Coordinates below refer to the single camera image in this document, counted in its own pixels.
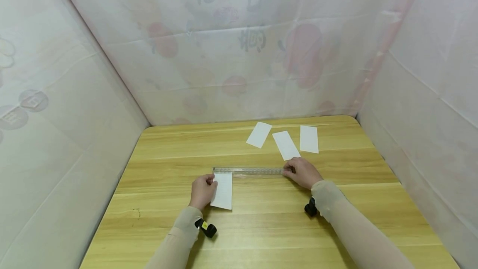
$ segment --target white paper strip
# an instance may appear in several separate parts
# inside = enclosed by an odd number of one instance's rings
[[[266,138],[271,131],[271,127],[270,124],[266,124],[265,122],[258,122],[254,127],[254,130],[252,130],[251,135],[249,135],[246,143],[258,147],[259,149],[262,148],[264,141],[266,141]]]
[[[211,206],[232,210],[232,172],[214,174],[217,188],[211,200]]]
[[[300,127],[300,150],[311,153],[319,153],[317,127]]]
[[[287,131],[273,133],[272,136],[276,141],[277,147],[279,147],[280,154],[284,161],[290,160],[293,157],[300,157],[299,151]]]

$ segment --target ruler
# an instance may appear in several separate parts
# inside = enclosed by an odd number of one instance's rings
[[[273,176],[282,175],[282,168],[264,168],[264,167],[213,167],[214,174],[232,173],[235,176]]]

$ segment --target wall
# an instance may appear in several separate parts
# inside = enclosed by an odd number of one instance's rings
[[[0,268],[77,268],[149,124],[69,0],[0,7]]]
[[[415,0],[359,121],[462,268],[478,264],[478,0]]]
[[[72,0],[154,125],[353,114],[408,0]]]

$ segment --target wood grain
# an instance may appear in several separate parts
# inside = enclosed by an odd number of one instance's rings
[[[458,268],[355,119],[345,115],[266,120],[299,147],[300,125],[317,127],[319,154],[301,152],[334,181],[418,269]],[[213,166],[282,167],[271,135],[246,144],[256,121],[150,127],[128,166],[81,269],[146,265],[190,198],[191,182]],[[283,177],[234,178],[233,210],[207,209],[218,228],[200,234],[194,269],[352,269],[355,264],[323,218],[309,219],[310,193]]]

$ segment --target arm sleeve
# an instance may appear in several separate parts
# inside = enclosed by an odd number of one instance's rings
[[[194,207],[182,210],[145,269],[185,269],[189,252],[198,239],[199,230],[194,222],[199,218],[202,213]]]
[[[414,268],[393,242],[349,203],[333,182],[317,182],[312,187],[312,196],[320,215],[332,225],[359,268]]]

